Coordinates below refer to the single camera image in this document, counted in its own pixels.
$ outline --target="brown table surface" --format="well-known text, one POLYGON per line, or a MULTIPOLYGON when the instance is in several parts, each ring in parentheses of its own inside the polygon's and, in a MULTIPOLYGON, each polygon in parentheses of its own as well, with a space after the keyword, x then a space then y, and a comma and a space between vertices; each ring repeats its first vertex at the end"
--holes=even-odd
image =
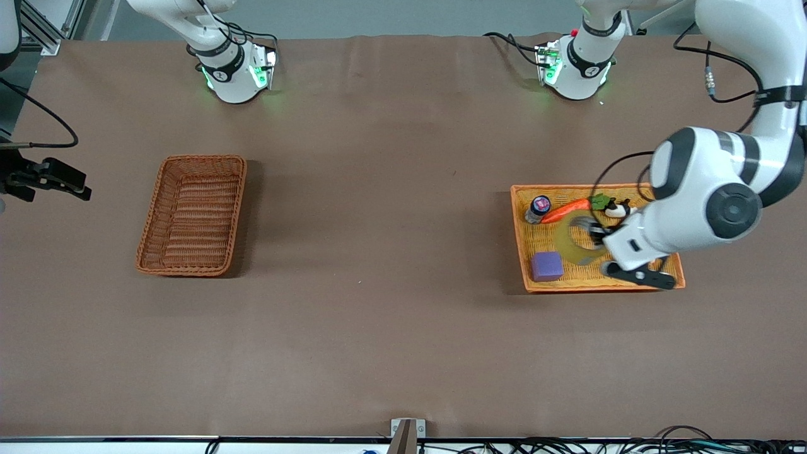
MULTIPOLYGON (((0 434, 375 435, 416 416, 438 436, 807 436, 804 187, 737 245, 684 254, 685 290, 524 292, 512 184, 591 183, 750 110, 711 103, 671 38, 617 55, 571 102, 488 38, 283 41, 276 90, 233 106, 184 43, 63 43, 31 93, 81 144, 26 155, 94 194, 6 197, 0 434), (135 271, 180 153, 249 160, 229 279, 135 271)), ((751 87, 715 64, 721 95, 751 87)), ((65 138, 25 107, 15 139, 65 138)))

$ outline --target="yellow tape roll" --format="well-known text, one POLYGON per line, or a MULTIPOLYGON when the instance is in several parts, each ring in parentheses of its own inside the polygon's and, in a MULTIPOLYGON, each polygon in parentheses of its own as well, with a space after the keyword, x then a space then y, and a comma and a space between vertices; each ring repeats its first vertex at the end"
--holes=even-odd
POLYGON ((555 249, 564 260, 584 267, 608 252, 602 245, 596 249, 582 247, 572 237, 572 227, 580 227, 588 232, 589 227, 595 223, 596 220, 592 217, 591 213, 586 210, 570 212, 560 220, 558 229, 555 230, 554 244, 555 249))

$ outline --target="orange wicker tray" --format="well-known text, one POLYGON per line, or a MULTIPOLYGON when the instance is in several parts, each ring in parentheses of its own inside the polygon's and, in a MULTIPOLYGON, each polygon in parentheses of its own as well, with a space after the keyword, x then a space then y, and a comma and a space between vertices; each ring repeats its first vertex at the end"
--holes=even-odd
MULTIPOLYGON (((603 275, 600 272, 602 262, 613 260, 610 254, 606 254, 600 259, 580 267, 563 261, 563 277, 552 282, 535 282, 532 280, 530 260, 537 252, 554 250, 554 231, 557 224, 531 225, 524 220, 524 213, 535 197, 546 195, 552 201, 552 205, 559 207, 572 200, 582 199, 591 194, 590 185, 521 185, 510 188, 510 199, 512 201, 512 219, 516 227, 516 243, 518 244, 518 255, 521 261, 521 276, 524 279, 524 287, 528 292, 640 292, 656 290, 652 287, 636 285, 623 280, 616 280, 603 275)), ((597 192, 602 192, 609 197, 616 197, 618 200, 630 199, 631 205, 641 207, 646 204, 636 190, 636 183, 626 184, 602 184, 597 187, 597 192)), ((599 216, 600 222, 606 221, 605 215, 599 216)), ((582 230, 573 234, 575 240, 582 246, 592 248, 591 239, 582 230)), ((673 254, 664 266, 664 272, 672 274, 677 284, 675 288, 684 288, 684 269, 681 267, 681 257, 673 254)))
POLYGON ((235 155, 163 161, 137 247, 137 270, 149 275, 224 274, 235 248, 246 171, 246 161, 235 155))

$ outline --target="cable connector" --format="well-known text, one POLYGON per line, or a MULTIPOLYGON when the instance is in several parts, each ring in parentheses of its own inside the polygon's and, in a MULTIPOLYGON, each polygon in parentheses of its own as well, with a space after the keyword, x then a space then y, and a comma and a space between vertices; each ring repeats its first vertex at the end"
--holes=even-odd
POLYGON ((717 94, 715 91, 715 87, 717 84, 714 82, 714 73, 712 72, 711 66, 706 66, 704 68, 704 77, 706 81, 706 92, 709 93, 709 96, 714 96, 717 94))
POLYGON ((538 55, 550 55, 550 52, 556 51, 554 48, 549 48, 549 46, 535 46, 535 53, 538 55))

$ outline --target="black band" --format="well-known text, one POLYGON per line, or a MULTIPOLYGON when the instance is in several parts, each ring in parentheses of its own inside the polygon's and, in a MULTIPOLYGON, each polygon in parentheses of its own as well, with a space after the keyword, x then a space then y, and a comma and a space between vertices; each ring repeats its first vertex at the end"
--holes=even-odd
POLYGON ((232 75, 244 64, 244 48, 238 46, 238 54, 232 61, 219 68, 204 65, 205 72, 217 82, 230 82, 232 75))
POLYGON ((778 86, 757 92, 754 107, 773 103, 800 103, 807 99, 807 87, 800 85, 778 86))
POLYGON ((194 53, 196 54, 197 57, 215 57, 227 51, 227 49, 230 47, 230 44, 232 44, 232 42, 230 41, 231 39, 232 39, 232 33, 230 33, 228 39, 223 43, 221 43, 219 47, 211 50, 199 50, 197 48, 193 47, 191 48, 194 50, 194 53))
POLYGON ((689 162, 692 160, 692 151, 695 149, 695 131, 684 128, 669 136, 667 141, 672 145, 670 161, 667 164, 667 178, 661 187, 653 186, 653 195, 656 200, 672 196, 684 182, 689 162))
POLYGON ((583 30, 585 30, 589 35, 605 38, 606 36, 611 36, 619 28, 620 23, 622 23, 622 13, 616 13, 613 16, 613 23, 611 24, 611 28, 608 30, 597 30, 596 28, 591 28, 591 26, 589 26, 584 19, 583 30))
POLYGON ((575 52, 575 39, 572 38, 569 41, 569 46, 567 47, 567 53, 569 54, 569 63, 572 64, 575 68, 580 71, 580 75, 586 79, 593 79, 600 75, 603 72, 603 69, 608 67, 608 64, 611 63, 611 59, 609 58, 606 61, 601 63, 591 63, 588 60, 584 60, 580 55, 575 52))
POLYGON ((738 134, 738 136, 746 149, 746 156, 742 160, 740 179, 745 184, 751 184, 751 180, 754 179, 757 170, 759 170, 759 143, 753 136, 747 134, 738 134))

